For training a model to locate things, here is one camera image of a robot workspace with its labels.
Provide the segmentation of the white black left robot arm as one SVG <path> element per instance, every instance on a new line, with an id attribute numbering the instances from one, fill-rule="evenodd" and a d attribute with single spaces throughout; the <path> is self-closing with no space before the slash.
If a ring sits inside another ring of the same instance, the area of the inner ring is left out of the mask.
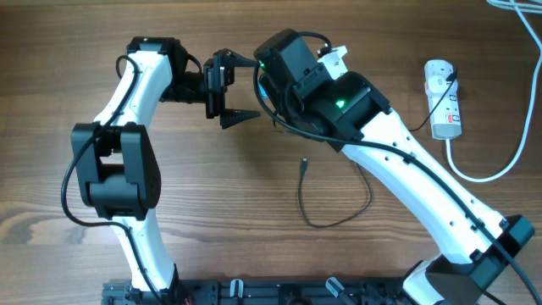
<path id="1" fill-rule="evenodd" d="M 131 280 L 107 286 L 105 304 L 191 304 L 168 255 L 156 216 L 162 181 L 148 135 L 160 102 L 202 103 L 227 129 L 257 111 L 228 109 L 224 95 L 235 69 L 257 62 L 227 48 L 197 62 L 173 37 L 136 36 L 121 57 L 125 69 L 106 108 L 71 132 L 74 157 L 61 186 L 61 206 L 72 222 L 110 227 L 119 239 Z"/>

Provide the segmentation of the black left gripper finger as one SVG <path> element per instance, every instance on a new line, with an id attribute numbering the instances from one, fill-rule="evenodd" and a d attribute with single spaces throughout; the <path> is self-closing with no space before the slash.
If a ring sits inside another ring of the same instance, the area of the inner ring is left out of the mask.
<path id="1" fill-rule="evenodd" d="M 255 119 L 260 117 L 261 114 L 254 110 L 242 110 L 242 109 L 225 109 L 220 114 L 220 126 L 223 129 L 228 129 L 234 125 L 237 125 L 243 121 L 249 119 Z"/>
<path id="2" fill-rule="evenodd" d="M 254 68 L 258 66 L 258 61 L 245 58 L 244 56 L 227 49 L 223 59 L 225 68 Z"/>

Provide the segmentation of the smartphone with light screen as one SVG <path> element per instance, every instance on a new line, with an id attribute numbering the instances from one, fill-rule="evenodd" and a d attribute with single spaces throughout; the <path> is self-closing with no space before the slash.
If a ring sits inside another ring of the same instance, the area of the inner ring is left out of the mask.
<path id="1" fill-rule="evenodd" d="M 265 91 L 265 89 L 263 88 L 261 83 L 258 83 L 258 88 L 259 88 L 259 91 L 261 93 L 262 99 L 268 99 L 268 94 Z"/>

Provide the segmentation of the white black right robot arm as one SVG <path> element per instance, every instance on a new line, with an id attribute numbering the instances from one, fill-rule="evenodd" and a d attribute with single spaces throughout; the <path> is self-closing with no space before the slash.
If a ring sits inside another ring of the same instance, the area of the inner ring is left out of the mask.
<path id="1" fill-rule="evenodd" d="M 290 131 L 327 142 L 386 186 L 439 251 L 401 282 L 414 304 L 474 304 L 534 235 L 522 215 L 504 216 L 463 187 L 414 138 L 389 100 L 348 70 L 330 44 L 313 52 L 285 29 L 254 52 L 263 109 Z"/>

